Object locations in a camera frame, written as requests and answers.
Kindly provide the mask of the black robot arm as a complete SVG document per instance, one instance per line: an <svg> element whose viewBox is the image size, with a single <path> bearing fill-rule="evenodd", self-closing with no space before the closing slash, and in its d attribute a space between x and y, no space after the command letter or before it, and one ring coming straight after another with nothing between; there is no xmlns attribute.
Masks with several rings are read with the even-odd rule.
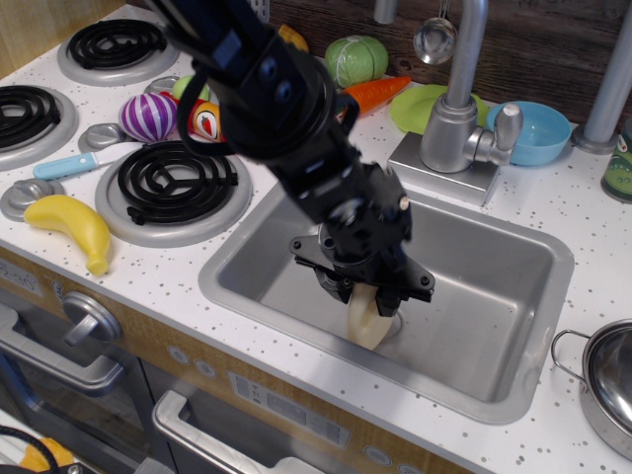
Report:
<svg viewBox="0 0 632 474"><path fill-rule="evenodd" d="M341 301L358 283L374 286L382 316L393 316L408 299L430 301L434 276L403 250L413 228L408 196L393 172L361 162L349 141L358 105L336 91L325 67L286 43L245 1L154 1L150 7L169 42L193 60L179 129L202 88L219 101L224 141L188 140L188 148L265 165L319 225L316 235L291 240L295 261L313 269Z"/></svg>

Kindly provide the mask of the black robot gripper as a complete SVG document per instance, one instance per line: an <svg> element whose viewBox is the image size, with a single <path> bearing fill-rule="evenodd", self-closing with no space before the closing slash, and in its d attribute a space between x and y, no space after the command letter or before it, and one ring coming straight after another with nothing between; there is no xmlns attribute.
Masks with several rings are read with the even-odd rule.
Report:
<svg viewBox="0 0 632 474"><path fill-rule="evenodd" d="M318 231L290 240L294 261L312 269L322 289L342 303L356 283L376 286L380 317L393 317L411 298L430 302L435 277L403 249L412 239L412 205L395 173L359 163L333 194L338 201Z"/></svg>

